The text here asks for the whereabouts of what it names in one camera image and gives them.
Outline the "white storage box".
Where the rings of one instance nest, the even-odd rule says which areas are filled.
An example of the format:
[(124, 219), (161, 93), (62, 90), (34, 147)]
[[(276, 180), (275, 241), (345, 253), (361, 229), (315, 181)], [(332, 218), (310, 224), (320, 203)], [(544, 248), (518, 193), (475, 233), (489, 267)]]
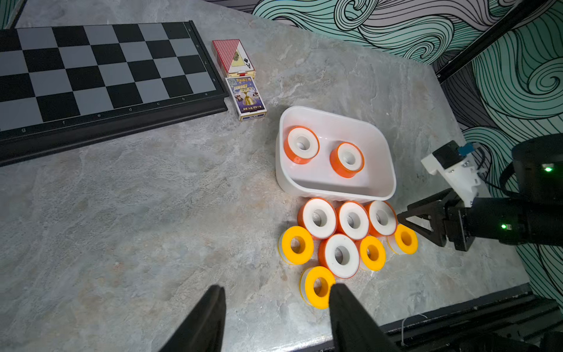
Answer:
[(333, 201), (390, 199), (397, 187), (388, 142), (375, 126), (304, 106), (279, 121), (276, 177), (286, 193)]

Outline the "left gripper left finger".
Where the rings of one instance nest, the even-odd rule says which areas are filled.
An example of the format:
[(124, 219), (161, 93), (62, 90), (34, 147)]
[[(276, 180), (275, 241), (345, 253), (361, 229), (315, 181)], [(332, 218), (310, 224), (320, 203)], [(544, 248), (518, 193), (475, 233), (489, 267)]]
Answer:
[(211, 285), (160, 351), (221, 351), (226, 310), (224, 288)]

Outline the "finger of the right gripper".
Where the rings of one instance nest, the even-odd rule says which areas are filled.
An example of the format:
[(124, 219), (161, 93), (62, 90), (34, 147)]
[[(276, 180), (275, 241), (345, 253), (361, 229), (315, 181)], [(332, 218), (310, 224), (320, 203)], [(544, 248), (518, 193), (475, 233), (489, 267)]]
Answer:
[(437, 227), (444, 219), (444, 206), (441, 199), (427, 198), (410, 204), (406, 211), (397, 215), (400, 224), (406, 225), (409, 218), (420, 218)]

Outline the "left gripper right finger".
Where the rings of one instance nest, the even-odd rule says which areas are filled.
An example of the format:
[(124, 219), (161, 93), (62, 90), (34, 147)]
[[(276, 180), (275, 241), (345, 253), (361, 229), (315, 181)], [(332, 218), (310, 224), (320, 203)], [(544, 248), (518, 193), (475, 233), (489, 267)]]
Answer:
[(400, 351), (346, 285), (331, 286), (329, 313), (335, 351)]

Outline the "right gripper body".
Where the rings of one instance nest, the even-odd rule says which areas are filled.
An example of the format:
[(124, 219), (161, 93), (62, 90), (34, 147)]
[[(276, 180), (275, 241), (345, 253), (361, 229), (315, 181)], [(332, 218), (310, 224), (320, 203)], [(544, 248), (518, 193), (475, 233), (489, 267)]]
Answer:
[(422, 218), (429, 221), (430, 228), (423, 232), (423, 236), (441, 247), (445, 247), (449, 241), (457, 251), (469, 251), (474, 237), (465, 228), (465, 207), (457, 193), (453, 189), (446, 189), (424, 201)]

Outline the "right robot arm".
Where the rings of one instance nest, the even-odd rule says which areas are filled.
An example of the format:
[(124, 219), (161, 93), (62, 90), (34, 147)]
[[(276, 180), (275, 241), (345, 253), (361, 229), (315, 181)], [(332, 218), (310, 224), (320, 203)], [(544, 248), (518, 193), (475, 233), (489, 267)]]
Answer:
[(562, 245), (562, 135), (540, 136), (516, 145), (501, 173), (503, 198), (482, 198), (482, 181), (469, 158), (472, 144), (451, 141), (422, 159), (449, 188), (412, 203), (397, 221), (437, 246), (452, 242), (468, 251), (476, 238), (506, 245)]

